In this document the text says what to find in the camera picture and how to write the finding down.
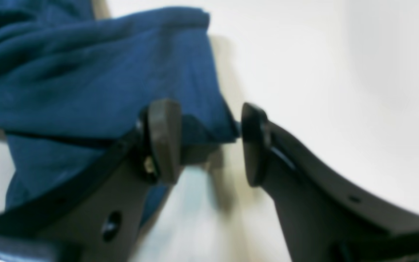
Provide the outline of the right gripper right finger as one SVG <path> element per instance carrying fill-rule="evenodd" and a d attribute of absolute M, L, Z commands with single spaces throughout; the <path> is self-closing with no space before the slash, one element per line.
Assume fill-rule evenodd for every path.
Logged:
<path fill-rule="evenodd" d="M 419 262 L 419 215 L 336 173 L 253 103 L 242 109 L 246 177 L 274 202 L 293 262 Z"/>

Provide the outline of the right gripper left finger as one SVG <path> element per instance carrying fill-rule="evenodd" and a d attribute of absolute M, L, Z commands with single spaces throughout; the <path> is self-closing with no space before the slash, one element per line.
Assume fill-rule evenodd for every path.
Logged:
<path fill-rule="evenodd" d="M 125 262 L 156 183 L 181 174 L 181 106 L 157 100 L 92 165 L 0 215 L 0 260 Z"/>

